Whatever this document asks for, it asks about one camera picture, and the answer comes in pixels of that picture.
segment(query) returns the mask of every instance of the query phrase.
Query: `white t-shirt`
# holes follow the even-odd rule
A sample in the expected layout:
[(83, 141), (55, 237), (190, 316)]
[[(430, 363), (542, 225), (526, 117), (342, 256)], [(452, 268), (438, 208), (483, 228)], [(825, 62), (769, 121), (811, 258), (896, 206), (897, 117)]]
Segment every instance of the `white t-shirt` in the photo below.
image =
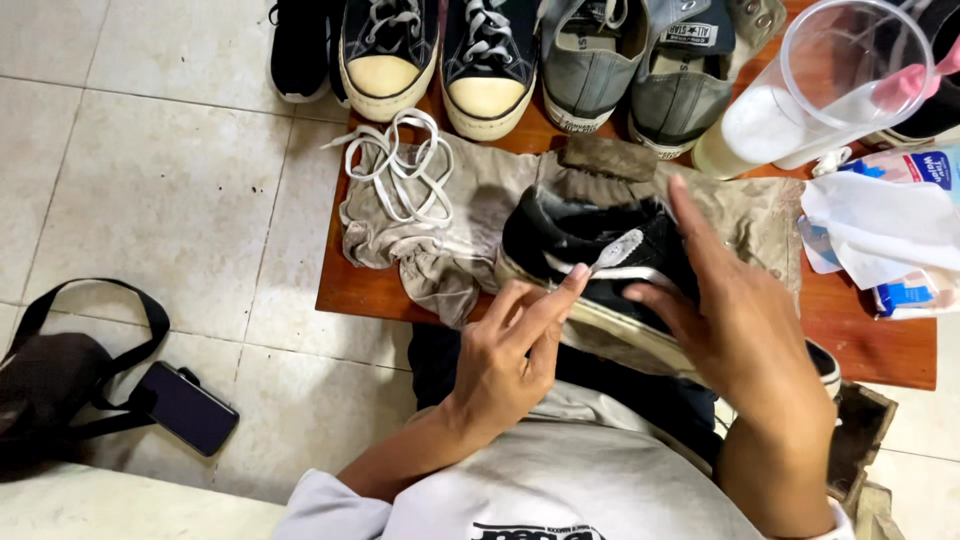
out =
[[(530, 417), (393, 504), (307, 471), (274, 539), (763, 538), (701, 470), (655, 435), (609, 396), (558, 381)], [(820, 539), (853, 540), (839, 505), (834, 514), (837, 529)]]

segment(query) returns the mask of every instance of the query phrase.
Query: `white rubber toe cap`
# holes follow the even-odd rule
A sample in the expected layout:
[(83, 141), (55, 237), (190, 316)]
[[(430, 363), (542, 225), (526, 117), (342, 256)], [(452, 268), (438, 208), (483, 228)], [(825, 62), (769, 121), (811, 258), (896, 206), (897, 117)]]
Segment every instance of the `white rubber toe cap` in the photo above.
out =
[(410, 62), (390, 55), (363, 57), (347, 64), (353, 85), (372, 97), (398, 94), (417, 79), (420, 71)]
[(454, 81), (447, 94), (457, 108), (476, 118), (496, 118), (523, 96), (526, 88), (512, 79), (466, 77)]

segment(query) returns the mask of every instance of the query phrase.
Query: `clear plastic cup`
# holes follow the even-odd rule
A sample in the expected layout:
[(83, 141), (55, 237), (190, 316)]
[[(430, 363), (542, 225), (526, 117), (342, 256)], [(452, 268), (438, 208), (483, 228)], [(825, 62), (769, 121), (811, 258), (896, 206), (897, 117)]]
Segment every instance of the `clear plastic cup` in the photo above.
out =
[[(907, 72), (916, 87), (879, 96), (882, 82), (889, 90)], [(842, 146), (913, 114), (933, 76), (930, 43), (901, 9), (823, 0), (797, 16), (773, 61), (697, 141), (693, 165), (726, 180), (804, 149)]]

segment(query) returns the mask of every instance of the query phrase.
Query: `wooden board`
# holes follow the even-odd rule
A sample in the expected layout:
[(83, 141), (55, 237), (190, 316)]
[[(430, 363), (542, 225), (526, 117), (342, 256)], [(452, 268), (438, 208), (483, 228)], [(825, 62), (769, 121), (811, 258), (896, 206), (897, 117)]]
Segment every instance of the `wooden board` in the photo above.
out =
[[(787, 23), (780, 30), (780, 35), (741, 70), (733, 90), (734, 99), (776, 55), (780, 47), (780, 37), (787, 24), (809, 2), (794, 1), (785, 4), (789, 11)], [(624, 113), (628, 107), (629, 105), (621, 104), (611, 121), (604, 124), (596, 134), (629, 140)], [(439, 80), (436, 77), (427, 95), (418, 103), (418, 108), (436, 118), (441, 129), (453, 131), (446, 119)], [(348, 126), (353, 129), (361, 123), (370, 122), (353, 113)], [(422, 134), (401, 130), (401, 139), (404, 141), (413, 142), (417, 136)], [(540, 88), (537, 88), (530, 107), (516, 128), (499, 140), (483, 144), (516, 154), (538, 154), (563, 147), (564, 143), (565, 134), (547, 119), (542, 93)], [(681, 156), (678, 162), (689, 166), (689, 156)], [(808, 179), (810, 168), (811, 165), (808, 165), (794, 171), (781, 171), (773, 165), (765, 165), (744, 176), (790, 176)], [(439, 324), (435, 314), (417, 306), (407, 297), (395, 267), (384, 270), (356, 268), (343, 256), (343, 235), (336, 208), (346, 199), (348, 181), (349, 177), (341, 167), (334, 196), (334, 211), (330, 216), (316, 309)], [(870, 295), (858, 291), (846, 273), (815, 274), (805, 258), (803, 280), (800, 304), (804, 331), (810, 338), (836, 354), (844, 379), (927, 390), (936, 387), (935, 320), (875, 321), (873, 313), (876, 310), (872, 307)], [(470, 318), (476, 320), (481, 317), (491, 299), (490, 295), (482, 294)]]

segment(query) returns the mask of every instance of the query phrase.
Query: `black phone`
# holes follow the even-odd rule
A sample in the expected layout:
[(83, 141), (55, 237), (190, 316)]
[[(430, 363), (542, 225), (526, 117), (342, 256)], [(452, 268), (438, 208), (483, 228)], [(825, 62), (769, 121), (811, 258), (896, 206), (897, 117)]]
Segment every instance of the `black phone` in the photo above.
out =
[(133, 389), (130, 403), (210, 457), (223, 446), (240, 415), (191, 378), (167, 362), (154, 362)]

